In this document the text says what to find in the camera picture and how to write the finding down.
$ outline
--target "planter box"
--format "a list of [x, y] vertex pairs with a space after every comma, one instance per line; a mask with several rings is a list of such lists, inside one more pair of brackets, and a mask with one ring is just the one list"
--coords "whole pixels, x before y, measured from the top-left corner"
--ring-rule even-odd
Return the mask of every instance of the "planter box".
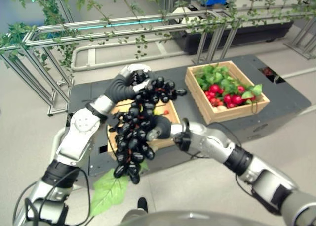
[[[208, 101], [202, 88], [194, 77], [194, 74], [201, 72], [205, 65], [207, 64], [188, 67], [185, 76], [185, 83], [188, 86], [189, 91], [191, 92], [192, 97], [195, 100], [207, 124], [212, 122], [227, 121], [259, 113], [270, 102], [269, 99], [262, 93], [259, 96], [259, 101], [257, 104], [248, 104], [215, 112], [214, 107]], [[244, 84], [254, 85], [232, 61], [219, 62], [219, 67], [221, 66], [227, 66], [229, 68], [229, 74], [233, 78], [239, 79]]]
[[[126, 100], [126, 101], [121, 101], [119, 102], [111, 111], [112, 114], [121, 111], [121, 112], [128, 112], [129, 108], [130, 108], [130, 104], [132, 103], [132, 100]], [[177, 115], [177, 112], [174, 108], [174, 105], [172, 103], [172, 101], [169, 101], [168, 103], [163, 103], [161, 101], [159, 101], [156, 104], [155, 107], [155, 114], [162, 114], [165, 110], [167, 110], [169, 112], [169, 114], [164, 115], [164, 117], [168, 118], [170, 122], [172, 123], [180, 123], [179, 117]], [[117, 133], [116, 132], [109, 132], [108, 131], [108, 136], [109, 136], [109, 140], [108, 140], [108, 153], [111, 155], [111, 157], [113, 159], [115, 158], [115, 155], [112, 152], [112, 149], [110, 147], [110, 144], [113, 148], [114, 151], [116, 151], [117, 149], [117, 144], [115, 142], [115, 135]], [[153, 149], [154, 152], [156, 152], [158, 149], [161, 148], [165, 148], [165, 147], [169, 147], [174, 145], [174, 142], [168, 138], [168, 139], [155, 139], [151, 142], [148, 142], [148, 145]]]

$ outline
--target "cyan light strip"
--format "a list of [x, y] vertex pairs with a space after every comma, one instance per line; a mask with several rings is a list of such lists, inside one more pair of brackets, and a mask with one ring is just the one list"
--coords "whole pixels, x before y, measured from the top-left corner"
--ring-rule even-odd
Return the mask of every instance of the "cyan light strip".
[[[107, 27], [119, 27], [119, 26], [137, 25], [137, 24], [155, 23], [155, 22], [162, 22], [162, 20], [159, 19], [159, 20], [150, 20], [150, 21], [141, 21], [141, 22], [118, 23], [118, 24], [113, 24], [113, 25], [107, 25]], [[81, 28], [78, 28], [78, 30], [88, 30], [88, 29], [103, 28], [103, 27], [104, 26], [81, 27]]]

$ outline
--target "black table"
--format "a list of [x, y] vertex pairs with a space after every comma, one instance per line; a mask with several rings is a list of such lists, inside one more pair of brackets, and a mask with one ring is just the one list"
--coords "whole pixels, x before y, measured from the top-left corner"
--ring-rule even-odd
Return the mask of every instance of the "black table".
[[[248, 117], [224, 121], [227, 126], [241, 142], [261, 138], [273, 133], [276, 129], [293, 119], [299, 112], [309, 107], [311, 103], [287, 82], [274, 84], [259, 69], [267, 67], [254, 55], [238, 56], [219, 61], [233, 61], [240, 70], [255, 84], [263, 84], [263, 93], [270, 100], [270, 103], [258, 114]], [[187, 66], [166, 69], [155, 72], [176, 83], [176, 87], [187, 86], [184, 82]], [[111, 80], [103, 80], [87, 84], [73, 86], [70, 95], [68, 113], [76, 112], [84, 108], [85, 104], [104, 93], [105, 88]], [[178, 97], [173, 102], [179, 119], [188, 118], [205, 124], [195, 101], [190, 92], [184, 97]], [[224, 131], [231, 139], [234, 137], [222, 126], [211, 124], [212, 128]], [[106, 152], [107, 138], [98, 135], [95, 141], [94, 150], [91, 152], [89, 161], [85, 166], [90, 180], [94, 181], [100, 174], [113, 168], [117, 163]], [[148, 161], [150, 172], [165, 169], [190, 160], [190, 156], [182, 153], [176, 146], [160, 149], [156, 152], [155, 159]]]

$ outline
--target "black shoe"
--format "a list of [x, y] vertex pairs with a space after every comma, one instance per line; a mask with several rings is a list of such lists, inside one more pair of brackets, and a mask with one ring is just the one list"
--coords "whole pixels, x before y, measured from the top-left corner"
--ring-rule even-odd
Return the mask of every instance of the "black shoe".
[[137, 202], [137, 208], [141, 208], [148, 213], [147, 200], [144, 197], [140, 197]]

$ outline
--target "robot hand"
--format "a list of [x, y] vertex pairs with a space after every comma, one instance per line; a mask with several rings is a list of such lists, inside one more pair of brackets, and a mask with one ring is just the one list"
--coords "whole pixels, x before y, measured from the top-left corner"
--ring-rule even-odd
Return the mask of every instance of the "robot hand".
[[[143, 82], [131, 86], [135, 72], [136, 77]], [[27, 206], [27, 211], [25, 207], [21, 209], [14, 219], [15, 226], [24, 225], [28, 220], [44, 220], [50, 224], [62, 224], [65, 221], [68, 207], [64, 201], [72, 191], [80, 168], [90, 155], [95, 134], [105, 121], [114, 121], [110, 118], [110, 112], [116, 103], [134, 98], [147, 85], [149, 78], [153, 77], [147, 65], [128, 65], [113, 79], [104, 95], [73, 115], [70, 129], [58, 147], [54, 160], [28, 196], [30, 208]]]
[[182, 151], [194, 148], [202, 155], [224, 164], [251, 185], [252, 196], [270, 213], [282, 215], [286, 225], [315, 225], [316, 198], [300, 192], [296, 183], [284, 172], [242, 149], [222, 131], [187, 119], [181, 124], [171, 124], [161, 117], [147, 139], [161, 135], [173, 138]]

